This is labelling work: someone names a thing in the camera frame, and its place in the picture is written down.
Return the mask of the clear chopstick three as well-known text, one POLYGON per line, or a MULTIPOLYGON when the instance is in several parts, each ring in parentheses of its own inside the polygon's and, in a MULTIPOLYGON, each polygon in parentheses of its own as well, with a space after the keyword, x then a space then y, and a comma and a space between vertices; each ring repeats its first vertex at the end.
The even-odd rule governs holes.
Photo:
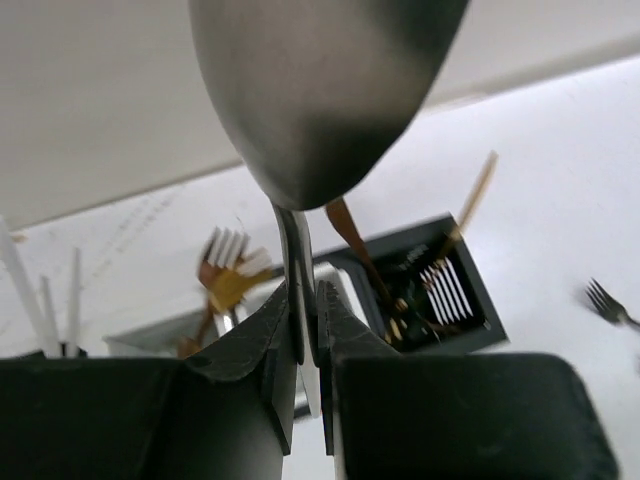
POLYGON ((47 330, 47 339, 49 342, 49 349, 51 351, 51 358, 61 358, 62 349, 59 340, 59 334, 56 323, 56 316, 53 306, 53 300, 51 296, 51 289, 49 279, 46 276, 40 277, 40 284, 43 298, 43 310, 45 318, 45 327, 47 330))

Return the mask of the silver spoon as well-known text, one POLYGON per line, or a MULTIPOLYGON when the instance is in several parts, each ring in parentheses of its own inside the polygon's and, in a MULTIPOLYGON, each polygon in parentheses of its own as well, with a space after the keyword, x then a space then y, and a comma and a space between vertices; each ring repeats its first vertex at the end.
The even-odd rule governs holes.
POLYGON ((305 214, 352 190, 428 96, 464 1, 192 1, 196 58, 232 145, 269 198, 307 401, 320 413, 305 214))

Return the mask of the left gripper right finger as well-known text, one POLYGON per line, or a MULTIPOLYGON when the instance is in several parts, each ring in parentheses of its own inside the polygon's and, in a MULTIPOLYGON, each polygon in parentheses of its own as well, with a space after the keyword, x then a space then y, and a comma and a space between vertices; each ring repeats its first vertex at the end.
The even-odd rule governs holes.
POLYGON ((325 448, 341 479, 616 479, 582 379, 541 353, 395 351, 317 287, 325 448))

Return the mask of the gold knife black handle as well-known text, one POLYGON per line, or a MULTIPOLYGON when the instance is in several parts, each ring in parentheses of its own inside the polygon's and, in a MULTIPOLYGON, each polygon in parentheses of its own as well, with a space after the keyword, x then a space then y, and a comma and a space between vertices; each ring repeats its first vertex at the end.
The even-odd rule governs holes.
POLYGON ((444 263, 445 258, 453 250, 456 244, 462 239, 463 232, 471 221, 475 214, 482 197, 492 179, 494 174, 499 155, 495 150, 491 150, 487 156, 487 159, 479 173, 476 181, 467 196, 463 205, 459 218, 456 220, 456 225, 448 234, 442 249, 436 257, 436 264, 438 266, 444 263))

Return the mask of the clear chopstick two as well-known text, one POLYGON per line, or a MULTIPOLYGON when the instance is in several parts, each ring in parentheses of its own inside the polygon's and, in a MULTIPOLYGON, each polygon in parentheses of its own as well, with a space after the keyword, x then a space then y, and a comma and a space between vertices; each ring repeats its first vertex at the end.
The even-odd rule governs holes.
POLYGON ((67 309, 67 344, 66 357, 75 358, 78 356, 78 338, 80 331, 80 296, 81 296, 81 250, 73 250, 72 265, 70 272, 70 286, 67 309))

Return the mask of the clear chopstick one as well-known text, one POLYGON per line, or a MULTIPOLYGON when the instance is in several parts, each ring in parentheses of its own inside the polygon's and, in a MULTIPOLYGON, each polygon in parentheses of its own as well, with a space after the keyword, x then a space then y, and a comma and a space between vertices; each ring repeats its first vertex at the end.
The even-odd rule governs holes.
POLYGON ((34 330, 40 349, 47 358, 59 358, 59 343, 53 339, 46 326, 37 297, 4 218, 1 218, 1 256, 34 330))

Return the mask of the copper fork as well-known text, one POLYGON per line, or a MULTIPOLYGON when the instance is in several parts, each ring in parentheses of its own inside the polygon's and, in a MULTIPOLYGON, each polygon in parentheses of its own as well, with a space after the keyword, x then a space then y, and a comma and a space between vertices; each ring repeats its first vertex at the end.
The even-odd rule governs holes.
POLYGON ((225 270, 234 267, 241 259, 249 242, 245 232, 215 227, 201 254, 197 278, 209 289, 225 270))

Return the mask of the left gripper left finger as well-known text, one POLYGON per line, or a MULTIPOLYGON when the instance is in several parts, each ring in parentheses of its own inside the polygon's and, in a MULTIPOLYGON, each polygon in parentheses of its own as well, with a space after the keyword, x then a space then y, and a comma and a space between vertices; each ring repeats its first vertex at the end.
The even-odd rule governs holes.
POLYGON ((185 360, 1 364, 5 479, 278 479, 291 451, 284 288, 185 360))

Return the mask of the gold fork green handle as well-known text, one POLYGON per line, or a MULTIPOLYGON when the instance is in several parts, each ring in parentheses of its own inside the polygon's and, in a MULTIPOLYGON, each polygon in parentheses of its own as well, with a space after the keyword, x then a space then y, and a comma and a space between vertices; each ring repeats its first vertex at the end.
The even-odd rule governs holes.
POLYGON ((272 277, 273 262, 265 248, 241 256, 233 267, 224 268, 208 287, 209 301, 218 313, 237 305, 255 286, 272 277))

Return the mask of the dark steel fork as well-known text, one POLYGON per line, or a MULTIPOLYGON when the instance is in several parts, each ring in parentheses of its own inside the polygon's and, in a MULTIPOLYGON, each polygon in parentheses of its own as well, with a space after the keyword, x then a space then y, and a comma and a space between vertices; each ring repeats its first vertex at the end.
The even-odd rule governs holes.
POLYGON ((608 323, 639 330, 639 321, 631 317, 626 308, 613 298, 597 280, 590 279, 585 293, 596 313, 608 323))

